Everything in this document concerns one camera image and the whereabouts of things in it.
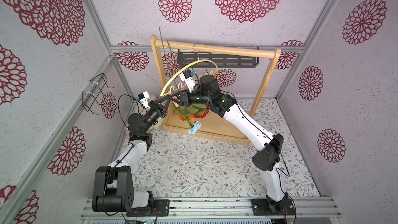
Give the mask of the orange artificial flower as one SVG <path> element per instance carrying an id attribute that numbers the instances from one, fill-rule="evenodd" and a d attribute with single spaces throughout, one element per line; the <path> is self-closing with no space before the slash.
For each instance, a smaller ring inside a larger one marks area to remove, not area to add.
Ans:
<path id="1" fill-rule="evenodd" d="M 188 114 L 186 114 L 186 113 L 180 113 L 180 114 L 178 115 L 178 118 L 179 118 L 181 121 L 192 121 L 192 120 L 195 118 L 195 115 L 192 115 L 192 114 L 190 114 L 190 113 L 188 113 Z"/>

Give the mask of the red artificial flower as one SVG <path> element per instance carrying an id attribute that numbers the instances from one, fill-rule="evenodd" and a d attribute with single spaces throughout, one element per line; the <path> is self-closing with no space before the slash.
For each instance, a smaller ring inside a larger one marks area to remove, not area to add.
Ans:
<path id="1" fill-rule="evenodd" d="M 209 107 L 207 106 L 206 108 L 200 108 L 198 112 L 195 113 L 195 118 L 197 119 L 203 119 L 206 117 L 206 115 L 209 113 Z"/>

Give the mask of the wooden clothes rack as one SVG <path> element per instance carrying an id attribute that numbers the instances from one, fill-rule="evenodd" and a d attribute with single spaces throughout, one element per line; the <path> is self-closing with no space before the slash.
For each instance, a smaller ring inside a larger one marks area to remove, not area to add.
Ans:
<path id="1" fill-rule="evenodd" d="M 169 88 L 166 82 L 166 75 L 164 71 L 164 66 L 162 63 L 161 48 L 169 47 L 171 49 L 181 49 L 181 50 L 191 50 L 198 52 L 198 54 L 211 54 L 211 55 L 230 55 L 230 56 L 242 56 L 242 57 L 253 57 L 253 58 L 267 58 L 270 59 L 262 82 L 260 84 L 259 90 L 249 112 L 249 116 L 253 117 L 256 110 L 261 102 L 264 95 L 265 89 L 271 79 L 272 73 L 275 66 L 280 58 L 282 49 L 280 47 L 275 47 L 275 50 L 257 50 L 257 49 L 244 49 L 244 48 L 233 48 L 233 47 L 223 47 L 214 45 L 203 45 L 203 44 L 192 44 L 192 43 L 182 43 L 176 41 L 162 41 L 158 39 L 156 35 L 151 35 L 150 43 L 155 57 L 155 63 L 157 65 L 158 74 L 161 81 L 161 86 L 165 89 Z M 195 134 L 200 138 L 218 140 L 223 142 L 230 142 L 240 145 L 249 145 L 249 139 L 247 136 L 235 127 L 232 123 L 225 119 L 222 119 L 215 113 L 208 113 L 204 119 L 200 119 L 202 127 Z"/>

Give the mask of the blue artificial flower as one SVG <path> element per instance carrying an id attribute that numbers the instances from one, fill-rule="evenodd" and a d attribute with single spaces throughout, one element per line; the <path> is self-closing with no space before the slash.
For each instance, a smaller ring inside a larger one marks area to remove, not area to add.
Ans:
<path id="1" fill-rule="evenodd" d="M 164 43 L 163 43 L 163 38 L 162 38 L 162 34 L 161 34 L 161 28 L 159 27 L 159 33 L 160 33 L 160 36 L 161 36 L 161 42 L 162 42 L 162 45 L 164 45 Z M 170 45 L 169 45 L 169 41 L 168 40 L 166 40 L 166 42 L 167 42 L 167 45 L 169 46 L 169 48 L 170 48 L 170 50 L 171 50 L 171 47 L 170 47 Z M 173 82 L 174 80 L 175 80 L 175 78 L 177 77 L 177 73 L 176 74 L 174 74 L 171 78 L 170 78 L 170 80 L 168 81 L 168 83 L 170 83 L 170 82 Z M 173 101 L 173 112 L 177 112 L 178 113 L 178 116 L 179 116 L 179 119 L 181 120 L 181 121 L 186 121 L 188 124 L 189 124 L 189 126 L 190 126 L 190 128 L 189 128 L 189 130 L 188 130 L 188 134 L 189 135 L 194 135 L 194 134 L 196 134 L 197 132 L 198 132 L 198 130 L 201 128 L 201 123 L 200 122 L 197 122 L 197 121 L 195 121 L 195 122 L 192 122 L 191 120 L 193 119 L 193 118 L 191 118 L 190 116 L 188 116 L 187 114 L 185 114 L 184 112 L 183 112 L 183 109 L 176 103 L 176 102 L 174 102 Z"/>

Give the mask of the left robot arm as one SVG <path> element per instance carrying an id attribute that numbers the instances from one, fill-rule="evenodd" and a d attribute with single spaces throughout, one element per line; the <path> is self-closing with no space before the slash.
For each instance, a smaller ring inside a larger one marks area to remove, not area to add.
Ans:
<path id="1" fill-rule="evenodd" d="M 132 179 L 132 167 L 152 145 L 152 134 L 148 130 L 164 118 L 170 102 L 181 103 L 179 93 L 161 97 L 148 103 L 147 112 L 142 115 L 133 113 L 127 119 L 129 132 L 128 148 L 110 165 L 99 167 L 95 172 L 92 196 L 94 212 L 105 212 L 115 215 L 118 212 L 129 212 L 135 208 L 146 215 L 155 211 L 153 193 L 135 191 Z"/>

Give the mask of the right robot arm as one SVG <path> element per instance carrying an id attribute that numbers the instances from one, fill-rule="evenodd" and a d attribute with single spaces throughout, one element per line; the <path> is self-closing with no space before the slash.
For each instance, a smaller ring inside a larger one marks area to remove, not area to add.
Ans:
<path id="1" fill-rule="evenodd" d="M 257 153 L 252 157 L 253 164 L 262 171 L 267 200 L 280 207 L 288 201 L 280 178 L 281 151 L 284 142 L 282 135 L 272 134 L 253 120 L 238 104 L 233 93 L 219 88 L 218 81 L 212 75 L 204 75 L 200 80 L 193 76 L 179 75 L 186 84 L 185 90 L 177 95 L 181 106 L 205 104 L 209 109 L 233 124 L 254 145 Z"/>

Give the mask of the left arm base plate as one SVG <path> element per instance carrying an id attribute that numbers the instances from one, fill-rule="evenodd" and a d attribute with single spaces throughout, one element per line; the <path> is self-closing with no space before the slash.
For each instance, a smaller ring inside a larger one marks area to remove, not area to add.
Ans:
<path id="1" fill-rule="evenodd" d="M 170 210 L 170 200 L 153 200 L 145 207 L 132 208 L 127 217 L 167 217 Z"/>

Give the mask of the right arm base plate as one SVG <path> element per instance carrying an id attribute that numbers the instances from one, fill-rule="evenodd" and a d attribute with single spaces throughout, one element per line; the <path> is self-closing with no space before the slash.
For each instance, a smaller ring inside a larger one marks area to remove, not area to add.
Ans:
<path id="1" fill-rule="evenodd" d="M 251 200 L 252 210 L 255 216 L 295 216 L 296 211 L 289 197 L 284 197 L 276 202 L 271 198 Z"/>

